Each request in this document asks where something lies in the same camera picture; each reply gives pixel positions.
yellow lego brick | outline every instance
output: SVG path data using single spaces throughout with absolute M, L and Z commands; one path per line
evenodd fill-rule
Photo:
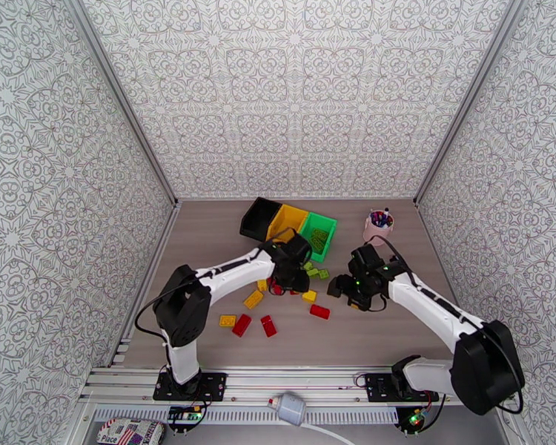
M 251 310 L 259 303 L 261 303 L 263 299 L 264 294 L 259 290 L 256 290 L 252 294 L 250 294 L 245 301 L 243 301 L 243 304 L 245 304 L 245 306 Z
M 302 300 L 307 301 L 309 304 L 313 304 L 317 299 L 317 292 L 315 290 L 309 290 L 302 294 Z
M 258 280 L 257 289 L 259 291 L 268 291 L 268 281 L 266 279 Z
M 223 328 L 232 328 L 236 323 L 236 315 L 220 315 L 219 326 Z

toy block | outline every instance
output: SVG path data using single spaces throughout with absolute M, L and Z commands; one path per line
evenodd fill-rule
M 259 290 L 256 290 L 250 294 L 245 301 L 243 301 L 243 304 L 245 304 L 249 310 L 252 310 L 255 306 L 261 303 L 263 299 L 264 294 Z
M 302 300 L 313 304 L 317 299 L 317 292 L 315 290 L 309 290 L 302 294 Z
M 261 319 L 261 321 L 267 337 L 271 337 L 276 334 L 276 326 L 274 326 L 274 322 L 272 321 L 272 317 L 270 317 L 270 315 L 266 315 Z
M 242 314 L 233 327 L 233 334 L 238 335 L 239 337 L 243 337 L 243 334 L 249 327 L 250 323 L 251 317 L 249 315 Z
M 223 328 L 232 328 L 236 323 L 236 315 L 220 315 L 218 325 Z
M 311 310 L 309 310 L 309 313 L 311 315 L 315 315 L 316 317 L 323 318 L 324 320 L 329 320 L 330 310 L 314 304 L 311 306 Z
M 272 294 L 278 295 L 278 296 L 282 296 L 284 294 L 284 289 L 277 285 L 277 284 L 272 284 Z
M 258 280 L 257 281 L 257 289 L 259 291 L 268 291 L 268 281 L 267 280 Z

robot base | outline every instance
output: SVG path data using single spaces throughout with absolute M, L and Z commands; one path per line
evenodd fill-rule
M 428 403 L 428 395 L 431 402 L 439 400 L 436 392 L 417 392 L 406 389 L 403 393 L 394 384 L 391 373 L 368 373 L 365 375 L 366 394 L 369 403 L 400 403 L 403 401 Z
M 225 396 L 226 373 L 203 372 L 194 382 L 180 386 L 166 369 L 159 373 L 153 393 L 155 401 L 222 401 Z

gray patterned wall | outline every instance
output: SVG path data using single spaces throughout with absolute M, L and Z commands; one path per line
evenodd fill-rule
M 556 444 L 556 0 L 525 18 L 420 210 L 460 304 L 511 328 L 535 444 Z
M 171 204 L 62 0 L 0 0 L 0 444 L 60 444 Z
M 84 1 L 176 195 L 219 198 L 414 195 L 508 0 Z

pen holder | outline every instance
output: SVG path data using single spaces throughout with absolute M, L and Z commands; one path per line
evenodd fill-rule
M 381 246 L 381 245 L 385 244 L 385 242 L 383 240 L 379 240 L 378 237 L 387 238 L 387 236 L 393 230 L 395 220 L 391 215 L 390 215 L 390 217 L 391 217 L 391 225 L 389 227 L 386 227 L 386 228 L 380 228 L 380 227 L 376 226 L 375 224 L 373 224 L 373 222 L 371 221 L 371 214 L 368 214 L 368 216 L 366 217 L 366 220 L 365 220 L 365 230 L 363 232 L 363 240 L 368 242 L 372 237 L 374 237 L 373 240 L 371 240 L 371 244 L 373 246 Z

